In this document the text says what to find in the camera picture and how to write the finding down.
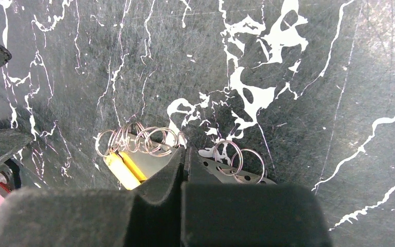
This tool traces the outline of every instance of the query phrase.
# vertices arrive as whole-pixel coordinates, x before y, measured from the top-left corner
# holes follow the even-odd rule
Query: yellow tag
[[[122,158],[115,153],[110,153],[104,160],[110,171],[127,190],[132,190],[141,184],[140,180],[123,163]]]
[[[125,165],[130,169],[132,174],[140,181],[145,181],[148,178],[143,174],[143,172],[138,168],[138,166],[132,161],[132,159],[125,153],[119,152],[119,155],[122,157]]]

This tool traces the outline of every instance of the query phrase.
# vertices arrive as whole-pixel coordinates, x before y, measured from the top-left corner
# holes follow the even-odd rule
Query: key ring
[[[244,148],[244,149],[242,149],[242,150],[240,150],[240,151],[241,151],[241,152],[243,152],[243,151],[251,152],[251,153],[255,154],[255,155],[260,159],[261,165],[262,165],[262,167],[263,167],[263,173],[261,174],[260,179],[259,179],[257,182],[254,182],[254,184],[259,184],[259,183],[261,182],[261,180],[263,180],[264,175],[265,175],[265,163],[264,163],[263,158],[260,156],[260,154],[259,154],[258,152],[256,152],[255,150],[249,149],[249,148]],[[233,165],[233,162],[234,162],[235,157],[237,157],[237,153],[235,153],[235,154],[232,156],[230,166]],[[239,182],[240,184],[251,184],[251,183],[246,182],[246,181],[248,181],[248,180],[246,179],[246,176],[235,175],[235,176],[234,176],[234,179],[235,179],[237,182]]]
[[[99,151],[99,140],[100,140],[101,137],[102,137],[104,134],[106,134],[107,132],[112,132],[112,134],[111,134],[111,136],[110,136],[110,139],[109,139],[109,141],[108,141],[108,147],[110,148],[110,143],[111,143],[111,140],[113,139],[113,135],[114,135],[114,131],[113,131],[113,130],[104,130],[104,131],[102,131],[101,133],[98,134],[98,138],[96,138],[96,142],[95,142],[95,150],[96,150],[96,152],[98,153],[98,155],[101,156],[101,157],[103,157],[103,158],[105,158],[106,156],[103,155],[103,154],[101,153],[101,151]]]
[[[158,151],[159,149],[161,149],[161,145],[158,145],[157,148],[155,148],[155,149],[152,150],[152,151],[149,151],[149,145],[150,145],[149,141],[151,140],[151,135],[154,134],[154,133],[157,132],[157,131],[161,131],[161,132],[163,133],[164,140],[162,141],[162,144],[165,142],[165,139],[166,139],[166,136],[167,136],[166,132],[169,132],[169,133],[171,133],[171,134],[174,136],[175,141],[174,141],[174,144],[172,145],[172,146],[174,146],[174,147],[175,147],[175,146],[177,145],[177,143],[178,143],[178,137],[176,137],[175,132],[173,132],[173,130],[171,130],[171,129],[169,129],[169,128],[156,128],[155,130],[153,130],[151,133],[148,134],[148,136],[147,136],[146,139],[145,139],[145,148],[146,148],[146,150],[147,150],[148,153],[149,153],[150,155],[152,155],[152,156],[155,156],[155,157],[163,157],[163,156],[166,156],[166,155],[172,153],[172,150],[169,148],[169,150],[165,151],[164,153],[154,154],[154,152],[156,152],[156,151]]]
[[[151,131],[151,133],[153,132],[153,130],[158,129],[158,127],[148,127],[143,129],[142,131],[140,131],[140,133],[137,134],[137,136],[134,139],[134,145],[135,145],[135,150],[136,151],[140,151],[142,153],[151,153],[151,152],[156,152],[161,148],[161,144],[158,144],[155,148],[152,149],[152,151],[149,151],[150,147],[152,145],[152,141],[150,140],[150,135],[149,135],[149,131]],[[145,140],[145,150],[141,149],[141,142],[140,142],[140,138],[144,138]]]
[[[239,148],[239,146],[237,146],[237,144],[235,144],[234,142],[232,142],[232,141],[230,141],[230,140],[221,140],[220,142],[218,142],[218,143],[214,146],[214,150],[213,150],[213,153],[212,153],[212,157],[213,157],[214,160],[216,160],[217,148],[218,148],[221,144],[223,144],[223,143],[231,144],[231,145],[234,147],[234,149],[236,150],[236,154],[239,156],[239,160],[240,160],[240,162],[239,162],[239,167],[237,168],[237,171],[234,171],[234,172],[232,172],[232,170],[230,169],[230,172],[232,172],[232,173],[226,173],[226,172],[224,171],[225,169],[221,168],[220,166],[217,167],[217,170],[219,170],[219,172],[221,172],[222,174],[224,174],[224,175],[226,175],[226,176],[234,176],[234,175],[237,175],[237,174],[241,171],[241,169],[243,168],[243,154],[241,153],[241,149]]]

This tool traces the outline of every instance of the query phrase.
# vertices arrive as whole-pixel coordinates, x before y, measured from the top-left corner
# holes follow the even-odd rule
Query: metal ring
[[[148,145],[149,145],[149,140],[150,140],[150,138],[151,138],[151,135],[153,135],[153,134],[154,134],[155,132],[157,132],[157,131],[161,131],[161,132],[163,133],[163,136],[164,136],[164,137],[167,136],[166,132],[169,132],[169,133],[173,134],[173,136],[175,137],[175,141],[174,141],[173,146],[176,146],[176,145],[177,145],[177,143],[178,143],[178,137],[176,136],[175,132],[173,132],[173,130],[171,130],[171,129],[169,129],[169,128],[156,128],[156,129],[153,130],[151,133],[149,133],[148,137],[146,137],[146,139],[145,139],[145,147],[146,147],[146,150],[148,150],[148,153],[149,153],[149,154],[151,154],[152,156],[155,156],[155,157],[163,157],[163,156],[166,156],[166,155],[171,154],[171,153],[172,153],[172,150],[170,150],[170,149],[167,150],[167,151],[165,151],[164,153],[155,154],[154,152],[158,151],[158,150],[161,148],[161,144],[159,144],[159,145],[156,147],[157,150],[149,151],[149,147],[148,147]]]
[[[213,157],[214,160],[216,160],[217,148],[223,143],[231,144],[234,147],[234,149],[236,150],[236,154],[238,154],[238,156],[239,156],[240,162],[239,162],[239,167],[237,168],[237,171],[235,171],[233,173],[226,173],[220,168],[218,170],[219,170],[219,172],[221,172],[222,174],[224,174],[226,176],[234,176],[234,175],[238,174],[241,171],[241,169],[243,168],[243,154],[241,153],[241,149],[239,148],[239,146],[237,146],[237,144],[235,144],[234,142],[232,142],[230,140],[221,140],[220,142],[218,142],[214,146],[214,150],[213,150],[213,153],[212,153],[212,157]]]
[[[104,130],[104,131],[102,131],[101,133],[99,133],[98,134],[98,138],[96,138],[96,142],[95,142],[95,150],[96,150],[96,152],[98,153],[98,155],[100,155],[101,157],[106,157],[105,155],[103,155],[100,151],[99,151],[99,140],[101,139],[101,137],[105,134],[105,133],[107,133],[107,132],[112,132],[113,134],[114,134],[114,130]]]
[[[136,148],[135,152],[136,151],[140,151],[142,153],[148,153],[148,152],[146,152],[144,150],[141,150],[141,148],[140,148],[140,145],[141,145],[140,138],[142,138],[143,135],[145,135],[145,134],[146,134],[145,137],[147,137],[148,134],[149,134],[148,131],[154,130],[156,128],[158,128],[158,127],[148,127],[148,128],[143,129],[142,131],[140,131],[140,133],[137,134],[137,136],[134,139],[134,145],[135,145],[135,148]]]
[[[129,133],[133,133],[133,129],[136,130],[135,138],[131,138]],[[160,143],[154,145],[153,140],[151,139],[151,135],[155,132],[161,131],[163,133],[163,140]],[[107,143],[107,150],[105,153],[102,153],[99,150],[100,146],[100,139],[101,137],[106,134],[107,132],[111,132],[110,138]],[[140,151],[142,153],[148,153],[155,157],[162,157],[172,153],[172,150],[167,150],[164,153],[155,154],[155,152],[161,150],[162,145],[166,143],[167,140],[167,133],[171,133],[174,136],[174,143],[172,147],[177,148],[180,145],[179,137],[184,140],[184,144],[186,144],[186,138],[183,132],[178,132],[178,135],[169,128],[159,128],[159,127],[148,127],[145,128],[140,122],[134,121],[129,122],[127,125],[122,126],[116,130],[104,130],[101,133],[98,133],[95,143],[95,150],[97,154],[103,158],[105,158],[111,152],[117,151],[127,151],[135,153]],[[130,147],[130,142],[133,141],[135,147],[132,149]]]
[[[263,180],[264,175],[265,175],[265,163],[264,163],[264,160],[263,160],[263,158],[261,157],[261,155],[260,155],[257,151],[255,151],[255,150],[252,150],[252,149],[249,149],[249,148],[244,148],[244,149],[241,150],[241,152],[243,152],[243,151],[251,152],[251,153],[255,154],[255,155],[260,159],[261,165],[263,166],[263,173],[261,174],[260,179],[255,183],[255,184],[259,184],[259,183],[261,182],[261,180]],[[237,153],[235,153],[235,154],[232,156],[230,166],[232,166],[232,163],[233,163],[235,157],[237,157]],[[238,176],[239,176],[239,175],[235,175],[235,176],[234,176],[234,179],[235,179],[237,182],[239,182],[240,184],[249,184],[249,183],[247,183],[247,182],[241,181],[241,180],[238,178]]]

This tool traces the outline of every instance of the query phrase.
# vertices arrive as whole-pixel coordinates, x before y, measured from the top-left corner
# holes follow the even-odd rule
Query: black marble surface
[[[0,128],[49,186],[119,188],[95,137],[136,118],[257,150],[336,246],[395,246],[395,1],[0,0],[0,44]]]

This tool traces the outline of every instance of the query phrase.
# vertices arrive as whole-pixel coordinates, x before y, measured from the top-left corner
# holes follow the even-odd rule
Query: marble pattern
[[[257,150],[336,246],[395,246],[395,1],[0,0],[0,44],[0,128],[48,186],[120,188],[95,138],[135,118]]]

